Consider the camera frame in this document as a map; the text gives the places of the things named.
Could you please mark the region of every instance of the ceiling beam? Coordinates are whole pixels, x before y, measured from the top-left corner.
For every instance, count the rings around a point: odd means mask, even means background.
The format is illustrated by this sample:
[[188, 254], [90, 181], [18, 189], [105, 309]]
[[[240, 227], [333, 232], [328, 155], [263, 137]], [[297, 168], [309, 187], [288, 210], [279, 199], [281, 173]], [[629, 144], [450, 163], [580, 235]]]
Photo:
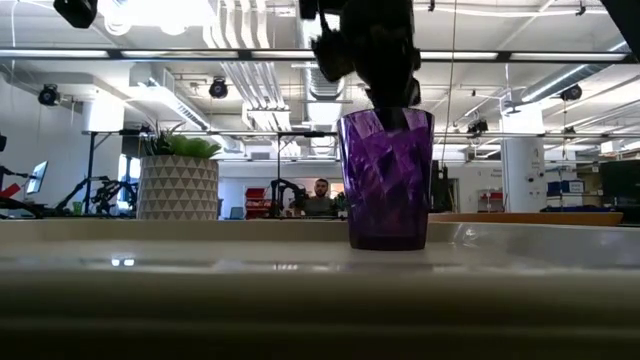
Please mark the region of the ceiling beam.
[[[422, 50], [423, 63], [637, 64], [624, 52]], [[130, 62], [315, 61], [305, 49], [119, 49], [0, 47], [0, 59]]]

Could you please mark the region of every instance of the chair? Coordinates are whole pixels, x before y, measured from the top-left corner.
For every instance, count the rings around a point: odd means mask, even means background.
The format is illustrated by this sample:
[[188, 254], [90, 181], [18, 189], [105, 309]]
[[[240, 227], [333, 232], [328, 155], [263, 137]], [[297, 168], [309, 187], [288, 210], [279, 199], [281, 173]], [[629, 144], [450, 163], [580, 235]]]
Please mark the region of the chair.
[[241, 206], [232, 207], [229, 220], [244, 220], [244, 209]]

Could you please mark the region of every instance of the camera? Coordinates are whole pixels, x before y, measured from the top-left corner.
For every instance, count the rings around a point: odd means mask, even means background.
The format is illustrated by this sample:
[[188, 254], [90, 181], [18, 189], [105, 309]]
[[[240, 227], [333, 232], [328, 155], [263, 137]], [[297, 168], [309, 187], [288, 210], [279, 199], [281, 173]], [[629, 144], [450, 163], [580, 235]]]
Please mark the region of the camera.
[[38, 95], [38, 102], [44, 106], [58, 106], [60, 105], [60, 100], [58, 85], [55, 84], [45, 85]]
[[211, 95], [214, 99], [224, 99], [227, 97], [229, 90], [227, 89], [227, 84], [225, 84], [225, 78], [222, 76], [217, 76], [213, 79], [213, 84], [209, 88], [209, 95]]

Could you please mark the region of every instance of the man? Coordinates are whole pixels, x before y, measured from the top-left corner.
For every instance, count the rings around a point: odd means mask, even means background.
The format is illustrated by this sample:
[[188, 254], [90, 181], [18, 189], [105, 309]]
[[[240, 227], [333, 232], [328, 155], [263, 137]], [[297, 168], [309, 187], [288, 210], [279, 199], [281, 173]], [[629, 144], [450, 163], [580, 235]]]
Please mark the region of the man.
[[333, 200], [329, 198], [327, 193], [329, 192], [329, 182], [326, 179], [316, 180], [316, 184], [313, 188], [316, 196], [313, 196], [304, 202], [303, 210], [306, 216], [333, 216], [335, 215], [335, 208], [333, 206]]

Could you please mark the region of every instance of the potted plant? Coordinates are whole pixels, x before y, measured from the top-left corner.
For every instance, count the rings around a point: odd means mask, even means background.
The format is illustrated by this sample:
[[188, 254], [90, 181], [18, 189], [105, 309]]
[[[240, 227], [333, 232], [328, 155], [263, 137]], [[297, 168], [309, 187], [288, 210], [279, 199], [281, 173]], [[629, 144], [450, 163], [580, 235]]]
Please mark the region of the potted plant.
[[217, 220], [220, 145], [174, 135], [178, 124], [143, 140], [137, 218], [142, 220]]

